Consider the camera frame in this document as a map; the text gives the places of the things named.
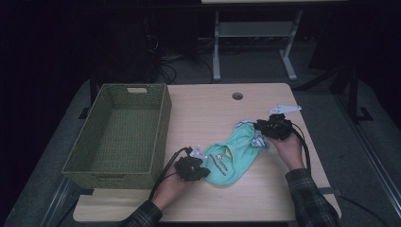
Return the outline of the teal shirt with striped sleeves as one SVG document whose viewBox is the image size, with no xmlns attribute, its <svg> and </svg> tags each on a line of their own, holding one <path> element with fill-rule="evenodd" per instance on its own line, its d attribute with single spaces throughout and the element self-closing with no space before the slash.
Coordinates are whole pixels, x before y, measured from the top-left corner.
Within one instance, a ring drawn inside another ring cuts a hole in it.
<svg viewBox="0 0 401 227">
<path fill-rule="evenodd" d="M 205 180 L 216 186 L 232 185 L 249 169 L 257 155 L 269 147 L 269 142 L 254 128 L 252 121 L 238 122 L 225 141 L 204 151 L 206 160 L 201 166 L 210 170 Z"/>
</svg>

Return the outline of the person's right hand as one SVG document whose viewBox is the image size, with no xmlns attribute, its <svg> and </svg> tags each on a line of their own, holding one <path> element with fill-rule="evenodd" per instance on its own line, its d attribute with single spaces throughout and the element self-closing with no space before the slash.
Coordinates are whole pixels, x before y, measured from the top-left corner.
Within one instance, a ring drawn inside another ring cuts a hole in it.
<svg viewBox="0 0 401 227">
<path fill-rule="evenodd" d="M 279 157 L 289 171 L 305 168 L 302 156 L 302 144 L 299 138 L 292 133 L 286 140 L 268 138 L 276 147 Z"/>
</svg>

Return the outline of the green woven basket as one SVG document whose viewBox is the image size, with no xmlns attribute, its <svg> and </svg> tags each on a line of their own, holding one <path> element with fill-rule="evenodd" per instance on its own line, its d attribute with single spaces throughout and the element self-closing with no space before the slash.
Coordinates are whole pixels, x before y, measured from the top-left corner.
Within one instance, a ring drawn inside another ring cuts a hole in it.
<svg viewBox="0 0 401 227">
<path fill-rule="evenodd" d="M 164 169 L 171 107 L 165 84 L 102 85 L 62 173 L 87 189 L 151 189 Z"/>
</svg>

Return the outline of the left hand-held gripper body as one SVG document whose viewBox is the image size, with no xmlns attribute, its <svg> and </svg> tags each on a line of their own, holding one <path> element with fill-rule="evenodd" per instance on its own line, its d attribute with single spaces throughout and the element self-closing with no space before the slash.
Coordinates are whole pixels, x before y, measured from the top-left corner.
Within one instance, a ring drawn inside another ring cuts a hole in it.
<svg viewBox="0 0 401 227">
<path fill-rule="evenodd" d="M 200 147 L 196 147 L 195 149 L 188 147 L 183 150 L 186 156 L 181 157 L 174 165 L 176 172 L 186 182 L 199 181 L 201 179 L 199 171 L 207 156 L 201 152 Z"/>
</svg>

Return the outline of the person's left hand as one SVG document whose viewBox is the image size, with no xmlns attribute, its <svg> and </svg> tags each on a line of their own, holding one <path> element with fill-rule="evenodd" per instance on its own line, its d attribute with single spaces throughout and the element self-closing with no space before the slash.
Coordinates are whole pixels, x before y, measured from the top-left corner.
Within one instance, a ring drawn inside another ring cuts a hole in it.
<svg viewBox="0 0 401 227">
<path fill-rule="evenodd" d="M 194 183 L 186 182 L 176 174 L 176 169 L 171 166 L 160 183 L 153 198 L 150 200 L 161 211 L 183 195 Z"/>
</svg>

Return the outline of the dark floor stand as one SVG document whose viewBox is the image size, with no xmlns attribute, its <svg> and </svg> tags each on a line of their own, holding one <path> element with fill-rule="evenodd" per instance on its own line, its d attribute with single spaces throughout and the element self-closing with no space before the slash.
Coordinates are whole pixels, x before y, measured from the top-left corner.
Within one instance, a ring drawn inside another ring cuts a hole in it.
<svg viewBox="0 0 401 227">
<path fill-rule="evenodd" d="M 358 124 L 360 121 L 374 120 L 365 107 L 359 107 L 357 104 L 358 76 L 356 68 L 349 64 L 336 66 L 304 84 L 303 87 L 308 90 L 330 78 L 334 78 L 329 88 L 332 94 L 339 96 L 347 92 L 346 111 L 354 123 Z"/>
</svg>

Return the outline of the grey metal stand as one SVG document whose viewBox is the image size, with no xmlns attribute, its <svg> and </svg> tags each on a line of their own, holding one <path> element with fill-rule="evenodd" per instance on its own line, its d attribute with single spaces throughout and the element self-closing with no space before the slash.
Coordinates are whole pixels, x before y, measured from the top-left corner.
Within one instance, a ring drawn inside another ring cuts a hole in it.
<svg viewBox="0 0 401 227">
<path fill-rule="evenodd" d="M 291 81 L 297 80 L 296 73 L 289 59 L 303 12 L 298 10 L 292 21 L 278 22 L 223 22 L 220 13 L 215 13 L 214 49 L 212 56 L 212 81 L 220 81 L 219 40 L 221 38 L 287 38 L 284 49 L 279 51 L 281 61 Z"/>
</svg>

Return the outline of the metal floor rail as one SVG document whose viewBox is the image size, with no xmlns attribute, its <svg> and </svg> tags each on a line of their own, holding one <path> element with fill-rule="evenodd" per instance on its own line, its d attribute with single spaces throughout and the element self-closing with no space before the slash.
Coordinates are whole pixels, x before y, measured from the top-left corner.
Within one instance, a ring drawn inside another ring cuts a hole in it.
<svg viewBox="0 0 401 227">
<path fill-rule="evenodd" d="M 366 133 L 360 126 L 361 122 L 373 122 L 374 119 L 365 107 L 356 107 L 353 111 L 350 108 L 351 102 L 346 102 L 341 96 L 334 96 L 341 111 L 345 115 L 350 128 L 361 144 L 368 163 L 375 173 L 381 187 L 390 201 L 398 218 L 401 219 L 401 191 L 397 188 L 392 177 L 380 160 L 375 147 Z"/>
</svg>

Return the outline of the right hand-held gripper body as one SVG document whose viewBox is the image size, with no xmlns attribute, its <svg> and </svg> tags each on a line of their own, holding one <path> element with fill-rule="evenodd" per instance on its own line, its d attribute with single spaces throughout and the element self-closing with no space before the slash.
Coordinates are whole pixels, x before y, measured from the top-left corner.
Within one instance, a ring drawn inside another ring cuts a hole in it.
<svg viewBox="0 0 401 227">
<path fill-rule="evenodd" d="M 301 106 L 276 105 L 268 110 L 269 120 L 267 136 L 273 139 L 286 140 L 294 131 L 292 122 L 286 119 L 286 114 L 300 111 Z"/>
</svg>

